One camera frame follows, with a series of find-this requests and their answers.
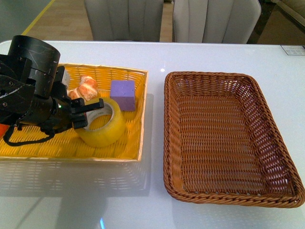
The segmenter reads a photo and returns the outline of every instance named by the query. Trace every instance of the wicker basket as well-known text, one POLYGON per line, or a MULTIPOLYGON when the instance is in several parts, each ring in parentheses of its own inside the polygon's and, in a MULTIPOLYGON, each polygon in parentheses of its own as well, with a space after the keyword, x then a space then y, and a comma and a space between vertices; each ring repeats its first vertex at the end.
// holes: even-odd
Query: wicker basket
POLYGON ((164 183, 177 200, 295 208, 305 190, 257 82, 173 72, 164 86, 164 183))
MULTIPOLYGON (((109 67, 101 65, 62 64, 68 71, 70 89, 79 86, 81 77, 93 77, 102 97, 110 96, 112 80, 134 80, 136 111, 123 112, 126 130, 115 143, 93 148, 86 145, 73 129, 55 135, 42 144, 11 147, 0 140, 0 159, 68 160, 68 161, 139 161, 142 155, 143 122, 147 89, 147 71, 109 67)), ((12 142, 29 141, 44 138, 46 135, 38 127, 28 126, 22 131, 15 131, 12 142)))

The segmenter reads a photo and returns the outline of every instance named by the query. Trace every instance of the tape core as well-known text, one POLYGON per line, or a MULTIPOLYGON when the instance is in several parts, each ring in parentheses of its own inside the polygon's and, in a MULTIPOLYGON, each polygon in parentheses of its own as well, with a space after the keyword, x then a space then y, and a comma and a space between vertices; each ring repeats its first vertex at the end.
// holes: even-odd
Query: tape core
POLYGON ((108 104, 108 103, 104 103, 104 107, 101 108, 101 109, 98 109, 98 110, 95 110, 95 111, 89 111, 87 112, 87 120, 88 120, 88 125, 86 127, 84 127, 84 129, 86 131, 97 131, 97 130, 100 130, 104 127, 107 126, 107 124, 113 119, 113 116, 114 116, 114 108, 108 104), (103 126, 99 127, 99 128, 96 128, 94 130, 90 130, 89 127, 91 125, 91 123, 97 119, 98 117, 101 117, 103 115, 111 115, 111 118, 110 120, 103 126))

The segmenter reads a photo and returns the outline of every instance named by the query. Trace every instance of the black cable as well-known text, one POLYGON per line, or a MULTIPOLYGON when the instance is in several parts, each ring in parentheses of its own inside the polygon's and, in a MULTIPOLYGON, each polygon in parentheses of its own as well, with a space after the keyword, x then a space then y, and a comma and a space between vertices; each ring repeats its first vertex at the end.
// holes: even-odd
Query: black cable
POLYGON ((14 126, 10 126, 8 130, 6 131, 5 135, 3 136, 3 140, 6 144, 9 146, 24 146, 24 145, 29 145, 29 144, 36 144, 36 143, 43 143, 46 142, 55 136, 55 132, 53 131, 52 133, 49 134, 48 137, 39 139, 39 140, 34 140, 34 141, 25 141, 25 142, 10 142, 10 137, 12 136, 14 132, 14 126))

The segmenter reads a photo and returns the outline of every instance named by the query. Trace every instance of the bread roll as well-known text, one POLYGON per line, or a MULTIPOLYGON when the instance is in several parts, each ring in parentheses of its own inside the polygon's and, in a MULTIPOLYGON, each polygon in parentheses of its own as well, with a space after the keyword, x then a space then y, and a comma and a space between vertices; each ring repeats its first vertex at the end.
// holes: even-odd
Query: bread roll
POLYGON ((97 82, 90 76, 83 76, 81 78, 80 86, 70 90, 68 96, 71 99, 83 98, 89 101, 97 97, 97 82))

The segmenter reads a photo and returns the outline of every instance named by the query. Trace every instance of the robotic arm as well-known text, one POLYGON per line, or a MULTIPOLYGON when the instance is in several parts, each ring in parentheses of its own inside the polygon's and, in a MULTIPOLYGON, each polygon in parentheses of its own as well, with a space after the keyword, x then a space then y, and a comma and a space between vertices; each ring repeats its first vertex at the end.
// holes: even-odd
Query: robotic arm
POLYGON ((60 53, 51 45, 27 36, 14 36, 8 55, 0 55, 0 123, 10 125, 3 140, 10 146, 40 143, 70 128, 86 127, 86 112, 103 108, 103 100, 85 105, 71 100, 62 83, 60 53), (48 137, 10 142, 14 127, 39 126, 48 137))

